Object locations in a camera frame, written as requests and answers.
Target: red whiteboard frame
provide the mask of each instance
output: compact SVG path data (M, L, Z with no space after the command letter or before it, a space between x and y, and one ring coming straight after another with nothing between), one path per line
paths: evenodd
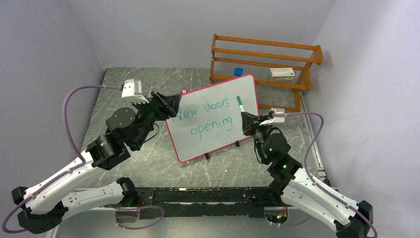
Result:
M199 89L195 89L195 90L192 90L192 91L189 91L189 92L183 93L183 94L181 94L181 95L187 95L187 94L190 94L190 93L194 93L194 92L197 92L197 91L200 91L200 90L204 90L204 89L206 89L206 88L214 87L214 86L216 86L216 85L219 85L219 84L222 84L222 83L227 83L227 82L229 82L229 81L232 81L232 80L235 80L235 79L239 79L239 78L242 78L242 77L245 77L245 76L249 76L249 75L250 75L250 76L252 76L252 79L254 79L255 100L256 100L256 102L257 102L257 112L258 112L258 115L259 115L259 114L260 114L260 108L258 107L257 87L256 87L256 84L255 84L255 78L254 78L254 76L253 76L252 74L250 74L250 73L248 73L248 74L244 74L244 75L242 75L242 76L240 76L240 77L231 78L231 79L228 79L228 80L226 80L226 81L222 81L222 82L218 82L218 83L215 83L215 84L211 84L211 85L208 85L208 86L206 86L206 87L202 87L202 88L199 88ZM196 159L196 158L198 158L198 157L201 157L201 156L203 156L203 155L205 155L205 154L212 153L212 152L214 152L214 151L216 151L216 150L223 149L223 148L228 147L228 146L230 146L230 145L234 145L234 144L235 144L235 142L236 142L236 141L234 141L234 142L232 142L232 143L230 143L230 144L227 144L227 145L224 145L224 146L219 147L219 148L217 148L217 149L214 149L214 150L208 151L208 152L206 152L206 153L203 153L203 154L198 155L198 156L196 156L196 157L193 157L193 158L191 158L191 159L188 159L188 160L185 160L185 161L181 161L181 160L179 160L178 152L176 151L175 144L173 143L172 134L170 133L170 129L169 129L169 126L168 126L168 122L167 122L167 121L165 121L165 123L166 123L166 128L168 129L168 132L169 132L169 137L171 138L171 142L172 142L173 149L175 150L176 158L177 158L177 159L178 159L178 161L179 161L179 162L181 162L181 163L186 163L186 162L188 162L188 161L191 161L191 160L193 160L193 159ZM240 139L239 141L243 141L243 140L248 139L248 138L250 138L250 136L247 136L247 137L245 137L245 138L243 138L243 139Z

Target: white box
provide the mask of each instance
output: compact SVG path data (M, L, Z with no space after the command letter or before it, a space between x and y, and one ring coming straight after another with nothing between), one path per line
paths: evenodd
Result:
M272 81L291 81L295 79L295 72L292 68L270 68Z

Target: blue object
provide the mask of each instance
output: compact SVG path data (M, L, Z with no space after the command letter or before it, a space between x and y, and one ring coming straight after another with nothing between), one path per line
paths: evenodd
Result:
M244 73L243 68L235 68L235 70L233 71L233 75L235 75L236 77L242 76L243 73Z

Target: marker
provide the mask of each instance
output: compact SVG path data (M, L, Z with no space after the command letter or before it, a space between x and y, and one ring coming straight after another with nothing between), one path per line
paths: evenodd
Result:
M242 105L241 98L237 96L236 99L238 100L238 104L239 104L239 107L241 108L241 112L245 112L244 106Z

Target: whiteboard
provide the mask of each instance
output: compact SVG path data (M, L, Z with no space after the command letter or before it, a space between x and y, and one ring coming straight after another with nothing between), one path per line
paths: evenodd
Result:
M178 115L166 120L178 161L187 162L247 138L237 96L245 111L259 114L251 74L182 94Z

